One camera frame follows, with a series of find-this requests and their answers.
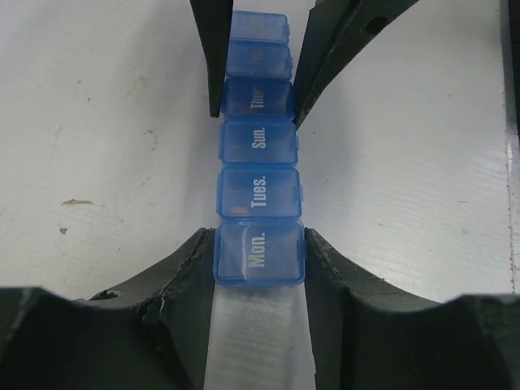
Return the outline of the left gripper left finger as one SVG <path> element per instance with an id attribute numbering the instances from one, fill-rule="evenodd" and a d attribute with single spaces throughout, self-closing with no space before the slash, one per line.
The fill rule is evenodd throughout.
<path id="1" fill-rule="evenodd" d="M 201 389 L 215 282 L 215 233 L 90 299 L 1 291 L 4 389 Z"/>

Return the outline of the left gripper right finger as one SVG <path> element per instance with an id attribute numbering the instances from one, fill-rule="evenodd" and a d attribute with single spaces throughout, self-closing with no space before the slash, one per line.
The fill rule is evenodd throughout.
<path id="1" fill-rule="evenodd" d="M 406 292 L 305 230 L 305 298 L 319 389 L 516 389 L 519 299 Z"/>

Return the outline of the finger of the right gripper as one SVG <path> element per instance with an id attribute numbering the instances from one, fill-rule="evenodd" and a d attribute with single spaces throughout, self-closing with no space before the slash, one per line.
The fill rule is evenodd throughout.
<path id="1" fill-rule="evenodd" d="M 391 22 L 417 0 L 317 1 L 309 11 L 293 81 L 300 126 L 324 89 Z"/>
<path id="2" fill-rule="evenodd" d="M 190 0 L 206 60 L 210 116 L 221 112 L 228 45 L 232 25 L 232 0 Z"/>

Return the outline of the blue weekly pill organizer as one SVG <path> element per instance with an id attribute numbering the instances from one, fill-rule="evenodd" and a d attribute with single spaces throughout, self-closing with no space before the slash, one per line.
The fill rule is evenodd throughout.
<path id="1" fill-rule="evenodd" d="M 305 277 L 289 23 L 234 11 L 220 129 L 214 279 L 276 287 Z"/>

